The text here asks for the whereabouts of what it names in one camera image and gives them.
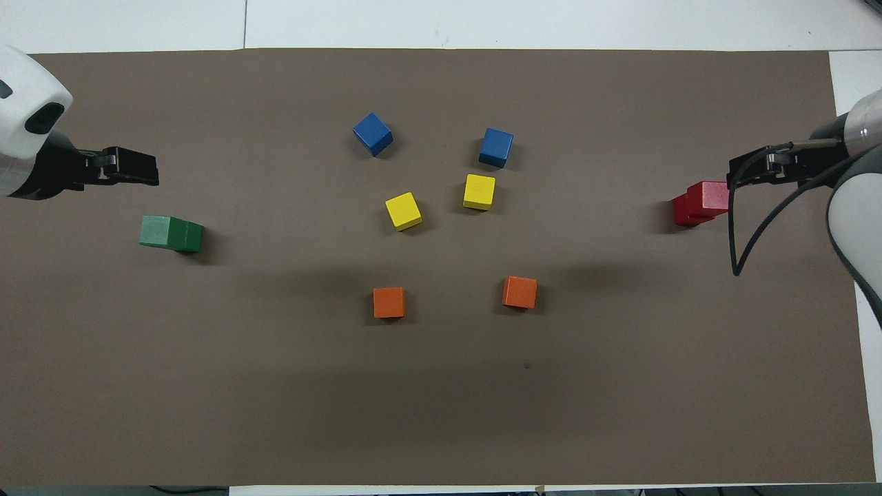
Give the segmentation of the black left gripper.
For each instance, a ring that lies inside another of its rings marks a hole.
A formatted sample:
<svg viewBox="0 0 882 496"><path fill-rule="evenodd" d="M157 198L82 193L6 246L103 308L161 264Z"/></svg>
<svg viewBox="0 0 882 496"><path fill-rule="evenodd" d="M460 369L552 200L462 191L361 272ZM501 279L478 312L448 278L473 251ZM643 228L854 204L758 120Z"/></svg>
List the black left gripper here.
<svg viewBox="0 0 882 496"><path fill-rule="evenodd" d="M160 185L154 155L117 145L104 148L102 154L107 157L107 165L103 166L100 175L98 167L90 166L90 160L97 157L97 152L78 149L62 132L50 132L36 154L30 175L10 197L48 200L67 189L82 192L86 185Z"/></svg>

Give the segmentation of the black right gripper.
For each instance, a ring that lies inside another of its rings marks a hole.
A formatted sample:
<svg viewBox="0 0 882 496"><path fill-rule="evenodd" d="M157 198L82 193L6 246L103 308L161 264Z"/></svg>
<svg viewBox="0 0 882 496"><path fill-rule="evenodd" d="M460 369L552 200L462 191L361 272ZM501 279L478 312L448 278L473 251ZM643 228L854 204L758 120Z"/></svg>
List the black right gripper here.
<svg viewBox="0 0 882 496"><path fill-rule="evenodd" d="M799 186L816 178L820 173L834 167L848 157L844 142L844 129L848 115L840 115L834 121L820 125L809 138L794 142L793 145L764 145L750 153L730 160L730 188L738 189L747 185L780 185L795 183ZM808 148L808 141L835 139L836 145ZM788 154L796 157L802 172L794 174Z"/></svg>

